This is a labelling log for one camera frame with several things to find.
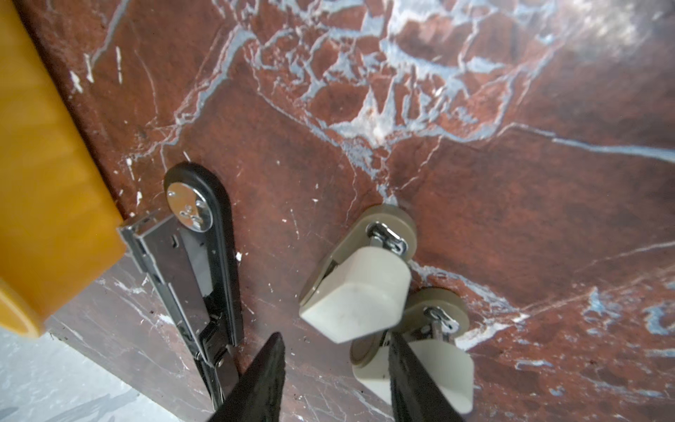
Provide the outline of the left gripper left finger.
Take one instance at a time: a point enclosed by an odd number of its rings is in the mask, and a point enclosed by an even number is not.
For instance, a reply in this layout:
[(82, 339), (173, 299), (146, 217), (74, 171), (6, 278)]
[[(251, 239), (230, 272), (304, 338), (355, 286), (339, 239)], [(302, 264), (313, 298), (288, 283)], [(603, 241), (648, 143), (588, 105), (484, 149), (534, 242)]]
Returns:
[(286, 379), (285, 353), (281, 333), (274, 332), (208, 421), (278, 422)]

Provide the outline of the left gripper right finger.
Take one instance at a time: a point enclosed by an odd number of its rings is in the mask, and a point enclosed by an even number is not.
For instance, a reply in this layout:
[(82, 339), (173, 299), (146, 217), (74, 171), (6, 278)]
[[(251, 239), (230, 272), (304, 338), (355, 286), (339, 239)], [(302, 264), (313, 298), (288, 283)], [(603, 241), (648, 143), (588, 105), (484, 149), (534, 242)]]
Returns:
[(396, 422), (464, 421), (399, 333), (390, 335), (388, 372)]

